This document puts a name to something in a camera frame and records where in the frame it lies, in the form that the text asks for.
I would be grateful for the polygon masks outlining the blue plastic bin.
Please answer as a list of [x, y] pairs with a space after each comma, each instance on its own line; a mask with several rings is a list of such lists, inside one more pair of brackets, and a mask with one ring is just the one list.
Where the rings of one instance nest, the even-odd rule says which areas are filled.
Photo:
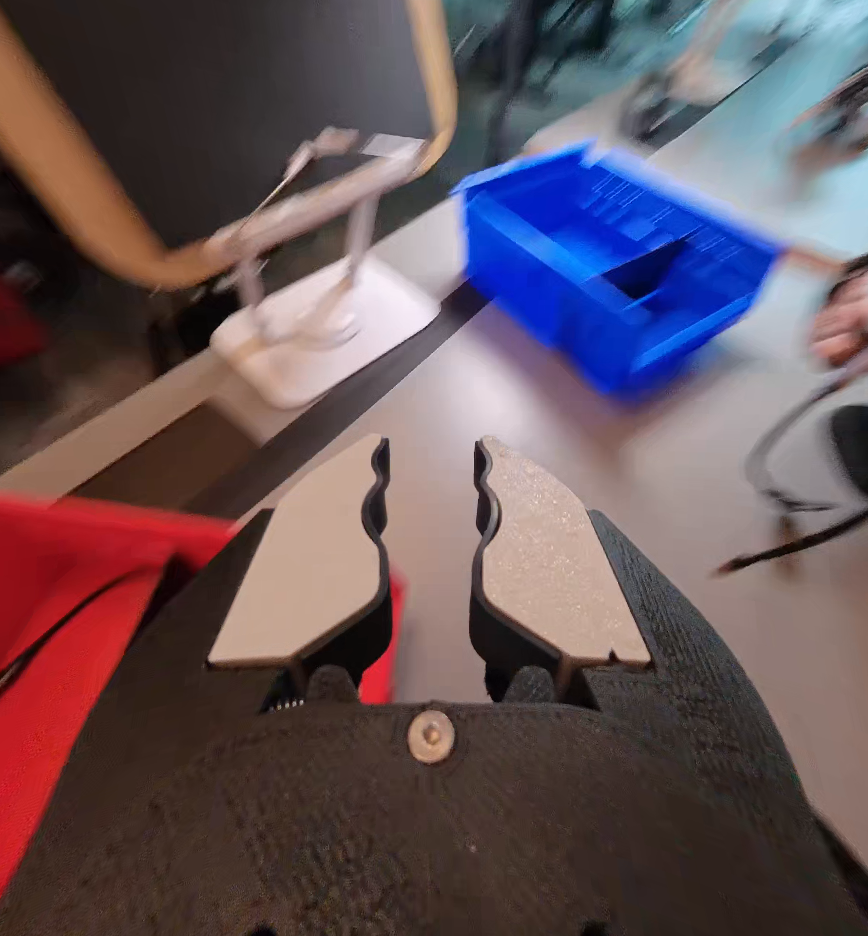
[[[786, 251], [722, 202], [590, 139], [466, 176], [466, 279], [601, 393], [661, 392], [739, 322]], [[629, 301], [599, 275], [670, 241], [685, 256]]]

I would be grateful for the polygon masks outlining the person's right hand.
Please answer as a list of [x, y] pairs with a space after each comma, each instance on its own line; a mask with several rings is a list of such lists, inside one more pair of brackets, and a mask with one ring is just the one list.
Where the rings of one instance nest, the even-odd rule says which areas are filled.
[[830, 368], [844, 365], [868, 345], [868, 308], [859, 302], [818, 312], [809, 337], [813, 357]]

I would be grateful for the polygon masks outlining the red plastic bin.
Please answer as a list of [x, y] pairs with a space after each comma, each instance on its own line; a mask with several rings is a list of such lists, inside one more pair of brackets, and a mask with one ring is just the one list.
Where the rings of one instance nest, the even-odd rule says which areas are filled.
[[327, 716], [206, 662], [271, 518], [0, 500], [0, 934], [406, 934], [424, 901]]

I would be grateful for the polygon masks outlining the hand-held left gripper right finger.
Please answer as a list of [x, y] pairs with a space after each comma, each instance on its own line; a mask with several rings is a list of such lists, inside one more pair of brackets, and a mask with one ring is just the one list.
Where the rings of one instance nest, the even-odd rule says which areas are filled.
[[652, 655], [589, 512], [554, 474], [485, 436], [474, 446], [476, 526], [469, 635], [510, 679], [546, 669], [650, 667]]

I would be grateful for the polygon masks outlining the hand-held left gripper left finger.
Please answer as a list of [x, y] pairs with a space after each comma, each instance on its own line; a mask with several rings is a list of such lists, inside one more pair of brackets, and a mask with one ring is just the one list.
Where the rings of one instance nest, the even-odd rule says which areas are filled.
[[210, 667], [276, 666], [305, 688], [334, 665], [361, 683], [393, 636], [381, 538], [390, 479], [388, 438], [367, 435], [282, 495], [208, 652]]

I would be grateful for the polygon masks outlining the black bin divider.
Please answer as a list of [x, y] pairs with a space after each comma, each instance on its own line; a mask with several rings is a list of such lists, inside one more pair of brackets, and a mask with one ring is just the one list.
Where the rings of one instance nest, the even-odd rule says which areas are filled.
[[629, 301], [641, 300], [662, 287], [688, 247], [686, 238], [670, 240], [599, 275]]

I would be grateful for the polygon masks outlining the black board with wooden rim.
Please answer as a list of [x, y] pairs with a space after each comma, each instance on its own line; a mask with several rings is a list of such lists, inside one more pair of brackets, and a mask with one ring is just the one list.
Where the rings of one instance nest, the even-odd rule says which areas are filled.
[[0, 2], [0, 155], [79, 254], [179, 290], [326, 127], [451, 144], [441, 2]]

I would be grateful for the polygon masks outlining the white base clear stand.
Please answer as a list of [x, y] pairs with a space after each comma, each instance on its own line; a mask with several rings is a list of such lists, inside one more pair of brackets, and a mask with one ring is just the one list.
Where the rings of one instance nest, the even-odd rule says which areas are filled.
[[[430, 298], [369, 254], [381, 196], [420, 166], [427, 142], [326, 127], [289, 158], [284, 177], [253, 213], [207, 242], [231, 264], [240, 308], [214, 330], [212, 351], [266, 404], [312, 404], [426, 329]], [[267, 294], [260, 258], [347, 215], [341, 259]]]

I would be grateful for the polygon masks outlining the black USB cable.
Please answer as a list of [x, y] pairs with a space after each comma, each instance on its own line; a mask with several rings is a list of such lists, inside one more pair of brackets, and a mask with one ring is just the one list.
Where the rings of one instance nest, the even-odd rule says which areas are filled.
[[749, 452], [744, 462], [746, 480], [764, 501], [782, 516], [802, 513], [821, 513], [836, 509], [837, 505], [821, 501], [802, 499], [780, 487], [772, 476], [769, 458], [772, 450], [786, 433], [793, 428], [811, 409], [830, 396], [841, 392], [862, 376], [868, 374], [868, 343], [863, 346], [841, 369], [834, 372], [818, 389], [804, 401], [792, 407], [774, 426], [762, 435]]

